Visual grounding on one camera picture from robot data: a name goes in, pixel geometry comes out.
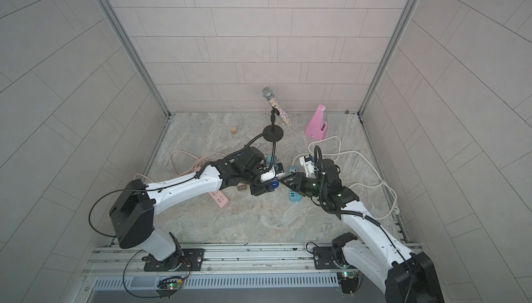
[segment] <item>microphone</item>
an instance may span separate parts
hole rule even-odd
[[[279,117],[285,123],[286,126],[291,126],[292,121],[290,120],[290,117],[288,116],[288,113],[281,107],[279,104],[279,101],[275,98],[275,95],[273,94],[273,91],[270,87],[264,87],[262,89],[262,96],[264,99],[268,100],[272,108],[276,108],[279,111]]]

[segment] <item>marble floor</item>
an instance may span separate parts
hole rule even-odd
[[[314,141],[304,134],[311,117],[312,113],[293,113],[294,124],[289,127],[278,120],[284,137],[276,143],[276,156],[285,169],[296,155],[308,152],[307,145]],[[168,155],[173,150],[186,150],[198,157],[215,151],[231,153],[261,133],[270,122],[270,114],[177,113],[171,119],[149,172],[149,177],[156,182],[175,177],[168,161]],[[359,151],[373,162],[356,114],[329,113],[327,120],[327,137],[337,135],[342,138],[342,151]],[[232,126],[237,127],[237,134],[231,134]],[[263,138],[257,140],[254,146],[265,155],[271,153],[271,143]],[[323,153],[334,153],[338,150],[338,141],[328,140],[320,146]],[[196,161],[182,153],[175,154],[172,160],[177,172],[189,170]],[[373,170],[356,154],[341,155],[335,163],[341,168],[340,178],[345,186],[355,182],[368,185],[379,182]],[[353,191],[374,216],[380,217],[389,211],[381,188],[368,191],[356,187]],[[330,243],[333,238],[350,231],[336,216],[315,206],[310,198],[290,202],[288,188],[283,185],[259,197],[252,196],[249,188],[237,191],[236,187],[229,187],[223,193],[230,200],[224,208],[219,208],[209,195],[203,194],[166,210],[154,222],[163,232],[173,232],[181,242]],[[396,234],[391,217],[381,222],[390,233]]]

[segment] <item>microphone grille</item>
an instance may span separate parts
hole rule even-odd
[[[270,87],[264,87],[262,89],[262,96],[267,100],[270,100],[271,98],[273,98],[273,91]]]

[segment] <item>pink metronome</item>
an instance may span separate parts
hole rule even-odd
[[[327,133],[327,117],[325,117],[325,106],[319,105],[316,113],[312,116],[309,125],[306,126],[305,135],[316,139],[325,139]]]

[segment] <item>vented metal panel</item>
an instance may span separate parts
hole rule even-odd
[[[160,280],[168,275],[126,276],[126,286],[130,290],[155,289]],[[336,273],[283,273],[283,274],[198,274],[190,275],[182,289],[221,289],[221,288],[266,288],[266,287],[337,287]],[[123,288],[121,276],[98,276],[93,290],[117,290]]]

